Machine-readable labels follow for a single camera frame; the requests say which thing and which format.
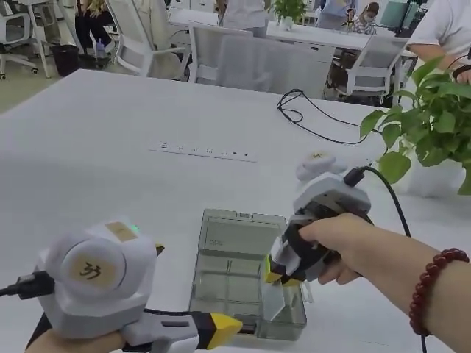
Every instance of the power strip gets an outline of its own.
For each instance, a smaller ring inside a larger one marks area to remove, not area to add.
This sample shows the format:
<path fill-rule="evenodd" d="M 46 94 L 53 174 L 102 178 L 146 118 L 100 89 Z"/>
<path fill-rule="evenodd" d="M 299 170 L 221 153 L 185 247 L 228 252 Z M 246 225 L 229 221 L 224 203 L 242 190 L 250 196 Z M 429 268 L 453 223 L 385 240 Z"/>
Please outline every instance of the power strip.
<path fill-rule="evenodd" d="M 239 162 L 256 163 L 255 156 L 248 152 L 223 151 L 209 147 L 190 147 L 182 144 L 159 142 L 156 147 L 149 149 L 152 152 L 184 154 L 187 156 L 216 158 L 219 160 L 237 160 Z"/>

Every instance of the human hand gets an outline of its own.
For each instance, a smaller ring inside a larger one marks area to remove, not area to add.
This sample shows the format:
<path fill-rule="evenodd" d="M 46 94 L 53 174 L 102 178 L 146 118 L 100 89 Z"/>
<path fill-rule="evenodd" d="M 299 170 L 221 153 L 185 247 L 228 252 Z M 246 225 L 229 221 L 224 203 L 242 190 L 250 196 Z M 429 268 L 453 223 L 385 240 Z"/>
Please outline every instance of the human hand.
<path fill-rule="evenodd" d="M 471 70 L 461 72 L 458 77 L 456 77 L 456 81 L 457 83 L 471 84 Z"/>
<path fill-rule="evenodd" d="M 25 353 L 109 353 L 121 349 L 125 343 L 119 332 L 90 340 L 71 340 L 59 337 L 50 329 L 39 336 Z"/>
<path fill-rule="evenodd" d="M 334 218 L 326 218 L 300 229 L 302 239 L 317 241 L 328 249 L 341 255 L 341 261 L 333 263 L 319 277 L 319 283 L 326 284 L 336 280 L 345 285 L 359 277 L 358 253 L 365 243 L 371 241 L 376 227 L 362 218 L 345 213 Z"/>

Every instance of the white pot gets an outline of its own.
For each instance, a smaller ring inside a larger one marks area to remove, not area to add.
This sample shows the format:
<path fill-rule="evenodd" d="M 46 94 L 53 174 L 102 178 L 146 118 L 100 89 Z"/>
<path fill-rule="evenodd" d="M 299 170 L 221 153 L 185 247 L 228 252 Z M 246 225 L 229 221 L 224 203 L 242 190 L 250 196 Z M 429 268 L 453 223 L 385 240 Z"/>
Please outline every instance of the white pot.
<path fill-rule="evenodd" d="M 281 28 L 285 31 L 291 31 L 293 23 L 294 22 L 292 17 L 284 17 L 283 20 L 281 20 Z"/>
<path fill-rule="evenodd" d="M 393 188 L 401 194 L 421 197 L 447 197 L 458 193 L 465 171 L 461 163 L 445 160 L 434 167 L 424 167 L 415 153 L 407 156 L 411 160 L 411 168 Z"/>

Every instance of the clear plastic box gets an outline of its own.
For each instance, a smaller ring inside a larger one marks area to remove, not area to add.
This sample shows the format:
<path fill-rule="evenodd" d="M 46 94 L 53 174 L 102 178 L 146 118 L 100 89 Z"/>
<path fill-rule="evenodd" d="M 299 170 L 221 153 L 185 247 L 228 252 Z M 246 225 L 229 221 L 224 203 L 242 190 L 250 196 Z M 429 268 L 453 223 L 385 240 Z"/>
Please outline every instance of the clear plastic box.
<path fill-rule="evenodd" d="M 241 320 L 241 334 L 296 340 L 306 325 L 299 286 L 262 291 L 263 264 L 275 238 L 286 228 L 283 217 L 206 210 L 199 237 L 190 310 L 225 313 Z M 267 310 L 279 311 L 273 320 Z"/>

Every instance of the white table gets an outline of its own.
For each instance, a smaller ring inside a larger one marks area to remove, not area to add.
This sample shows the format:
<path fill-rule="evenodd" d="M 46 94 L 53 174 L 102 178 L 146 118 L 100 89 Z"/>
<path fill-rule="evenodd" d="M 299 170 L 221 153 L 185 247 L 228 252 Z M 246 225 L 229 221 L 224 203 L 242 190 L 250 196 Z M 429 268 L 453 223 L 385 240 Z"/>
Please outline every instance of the white table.
<path fill-rule="evenodd" d="M 195 10 L 173 9 L 169 18 L 171 25 L 172 42 L 178 46 L 189 46 L 189 38 L 185 33 L 190 21 L 196 21 L 203 24 L 217 25 L 218 16 L 215 13 L 204 13 Z M 286 31 L 282 26 L 270 21 L 266 36 L 274 40 L 296 43 L 301 46 L 316 46 L 316 49 L 328 49 L 331 47 L 337 49 L 363 50 L 370 36 L 356 33 L 345 33 L 334 31 L 332 29 L 322 29 L 312 26 L 293 25 L 291 31 Z M 416 57 L 415 54 L 404 51 L 403 59 Z M 403 81 L 403 62 L 398 60 L 396 63 L 396 75 L 394 75 L 394 91 L 400 89 L 400 83 Z M 393 97 L 393 103 L 399 102 L 399 97 Z"/>
<path fill-rule="evenodd" d="M 278 99 L 268 93 L 78 71 L 3 114 L 0 283 L 8 285 L 29 273 L 38 250 L 70 228 L 128 215 L 166 245 L 149 307 L 185 309 L 205 208 L 289 217 L 297 189 L 294 170 L 307 153 L 327 150 L 350 165 L 363 165 L 383 151 L 378 136 L 356 148 L 315 138 L 281 117 Z M 86 101 L 86 109 L 77 109 L 78 101 Z M 357 123 L 372 110 L 331 101 L 316 104 Z M 358 139 L 356 128 L 330 121 L 306 102 L 293 106 L 317 132 Z M 149 151 L 158 141 L 248 151 L 257 162 Z M 362 185 L 372 200 L 374 222 L 401 231 L 383 187 L 374 179 Z M 407 197 L 401 202 L 417 238 L 439 248 L 471 247 L 469 202 Z M 364 280 L 342 288 L 312 288 L 315 302 L 306 307 L 308 327 L 297 342 L 237 340 L 238 347 L 251 349 L 219 352 L 419 351 L 407 318 Z M 0 313 L 4 350 L 21 352 L 40 317 L 38 303 L 2 298 Z M 448 352 L 434 339 L 429 347 Z"/>
<path fill-rule="evenodd" d="M 334 46 L 339 49 L 363 50 L 369 35 L 361 35 L 357 33 L 346 33 L 335 31 L 332 29 L 323 29 L 312 26 L 303 26 L 299 24 L 293 25 L 291 31 L 286 31 L 281 26 L 277 26 L 275 22 L 270 22 L 266 31 L 266 36 L 275 40 L 295 42 L 301 45 L 315 46 Z M 403 60 L 414 58 L 416 55 L 405 50 L 402 60 L 396 62 L 396 74 L 394 75 L 394 92 L 400 89 L 400 83 L 403 81 Z M 393 97 L 393 103 L 397 104 L 399 97 Z"/>
<path fill-rule="evenodd" d="M 200 22 L 201 24 L 218 24 L 217 13 L 207 13 L 204 11 L 188 10 L 188 9 L 171 9 L 169 23 L 175 26 L 186 26 L 188 22 Z"/>

